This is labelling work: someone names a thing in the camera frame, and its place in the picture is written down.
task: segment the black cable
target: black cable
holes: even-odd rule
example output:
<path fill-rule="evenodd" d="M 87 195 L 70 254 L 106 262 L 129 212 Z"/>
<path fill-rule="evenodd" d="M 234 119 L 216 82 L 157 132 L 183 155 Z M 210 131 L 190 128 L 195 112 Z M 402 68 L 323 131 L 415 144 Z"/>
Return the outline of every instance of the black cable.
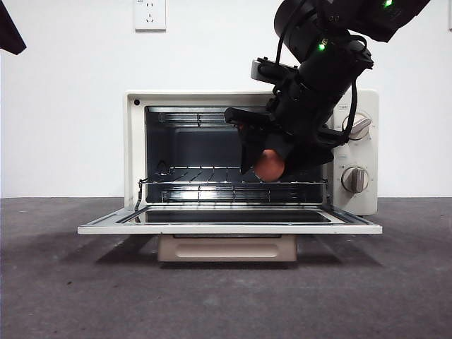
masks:
<path fill-rule="evenodd" d="M 364 44 L 360 52 L 364 52 L 367 48 L 367 40 L 361 35 L 348 35 L 347 37 L 341 37 L 339 39 L 335 39 L 335 41 L 339 42 L 351 42 L 351 41 L 360 41 Z"/>
<path fill-rule="evenodd" d="M 306 2 L 306 0 L 301 0 L 301 2 L 298 4 L 296 9 L 290 15 L 289 20 L 287 21 L 287 23 L 284 26 L 284 29 L 281 32 L 280 41 L 278 43 L 278 50 L 276 52 L 275 66 L 279 66 L 279 64 L 280 64 L 281 50 L 283 48 L 283 42 L 284 42 L 285 34 L 287 33 L 287 30 L 289 29 L 290 24 L 292 23 L 292 21 L 294 20 L 295 16 L 297 15 L 297 12 L 301 9 L 301 7 L 304 5 L 305 2 Z"/>
<path fill-rule="evenodd" d="M 356 89 L 356 79 L 352 83 L 352 104 L 350 105 L 350 112 L 348 114 L 347 126 L 345 127 L 343 136 L 345 138 L 344 142 L 347 142 L 350 132 L 352 131 L 353 122 L 355 120 L 356 106 L 358 103 L 358 91 Z"/>

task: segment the oven control panel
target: oven control panel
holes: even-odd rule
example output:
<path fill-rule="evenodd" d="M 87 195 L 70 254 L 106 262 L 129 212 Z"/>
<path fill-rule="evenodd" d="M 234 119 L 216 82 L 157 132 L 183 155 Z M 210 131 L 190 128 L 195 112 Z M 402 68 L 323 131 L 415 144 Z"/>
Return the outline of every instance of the oven control panel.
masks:
<path fill-rule="evenodd" d="M 334 129 L 348 122 L 351 93 L 346 93 L 333 114 Z M 334 149 L 333 205 L 356 215 L 377 210 L 379 96 L 374 90 L 359 90 L 350 141 Z"/>

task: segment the gray floor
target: gray floor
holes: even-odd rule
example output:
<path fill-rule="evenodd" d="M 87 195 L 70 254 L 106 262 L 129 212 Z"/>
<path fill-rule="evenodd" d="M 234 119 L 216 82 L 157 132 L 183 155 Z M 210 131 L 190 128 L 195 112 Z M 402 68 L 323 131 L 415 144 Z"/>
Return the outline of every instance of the gray floor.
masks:
<path fill-rule="evenodd" d="M 452 338 L 452 198 L 384 199 L 383 236 L 299 261 L 160 267 L 155 240 L 79 236 L 118 198 L 1 202 L 2 338 Z"/>

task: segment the white wall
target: white wall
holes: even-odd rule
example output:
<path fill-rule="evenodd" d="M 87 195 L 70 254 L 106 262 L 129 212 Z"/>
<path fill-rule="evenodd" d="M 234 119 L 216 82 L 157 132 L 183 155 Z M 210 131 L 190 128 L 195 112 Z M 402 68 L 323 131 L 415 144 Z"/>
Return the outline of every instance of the white wall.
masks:
<path fill-rule="evenodd" d="M 280 0 L 167 0 L 167 32 L 139 34 L 132 0 L 4 3 L 28 49 L 2 52 L 2 197 L 121 196 L 127 89 L 270 89 L 249 71 L 275 54 Z M 359 86 L 380 92 L 380 196 L 452 196 L 447 0 L 369 45 Z"/>

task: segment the toaster oven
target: toaster oven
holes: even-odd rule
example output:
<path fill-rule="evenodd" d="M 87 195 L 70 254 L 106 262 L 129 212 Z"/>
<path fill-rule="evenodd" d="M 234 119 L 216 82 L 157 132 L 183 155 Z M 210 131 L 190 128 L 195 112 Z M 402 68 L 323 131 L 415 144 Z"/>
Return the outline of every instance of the toaster oven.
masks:
<path fill-rule="evenodd" d="M 228 107 L 263 109 L 270 92 L 130 91 L 124 99 L 124 208 L 79 234 L 153 234 L 160 261 L 295 261 L 297 234 L 380 234 L 378 95 L 359 91 L 354 140 L 333 162 L 278 182 L 241 174 Z M 347 123 L 350 94 L 328 122 Z"/>

